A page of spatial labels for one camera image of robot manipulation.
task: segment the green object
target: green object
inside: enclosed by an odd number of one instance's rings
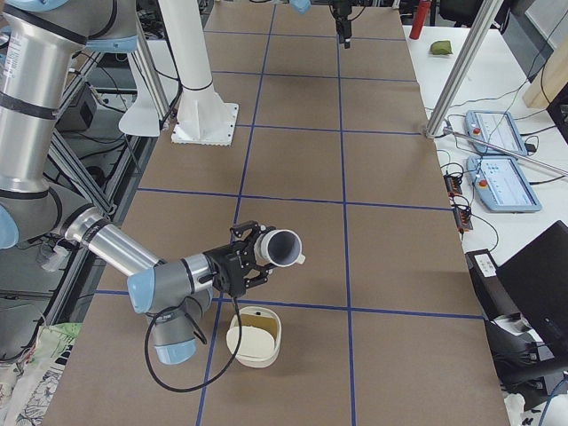
[[[451,55],[452,54],[452,44],[449,40],[440,40],[438,42],[432,43],[430,46],[430,52],[432,55]]]

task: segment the white floor mount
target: white floor mount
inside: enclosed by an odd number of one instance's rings
[[[184,90],[171,140],[177,144],[229,146],[238,113],[239,106],[223,102],[213,86],[204,91]]]

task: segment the blue joint cap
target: blue joint cap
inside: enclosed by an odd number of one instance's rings
[[[290,0],[290,4],[301,15],[308,12],[310,10],[310,7],[312,7],[310,0]]]
[[[10,6],[26,12],[47,12],[57,9],[69,0],[6,0]]]
[[[20,231],[16,222],[6,209],[0,206],[0,249],[14,247],[20,240]]]
[[[87,49],[98,53],[133,53],[137,49],[138,36],[89,40]]]
[[[150,311],[156,287],[154,268],[131,275],[127,279],[128,293],[135,313]]]
[[[173,366],[181,364],[190,359],[197,352],[195,339],[187,340],[181,343],[164,344],[163,346],[154,346],[158,353],[158,359],[162,364]]]

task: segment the white pillar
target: white pillar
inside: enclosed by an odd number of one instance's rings
[[[197,0],[160,0],[184,91],[172,141],[230,145],[239,106],[215,92]]]

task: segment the white cup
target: white cup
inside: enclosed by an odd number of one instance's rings
[[[255,244],[255,255],[280,268],[303,264],[305,260],[300,237],[289,229],[276,229],[260,237]]]

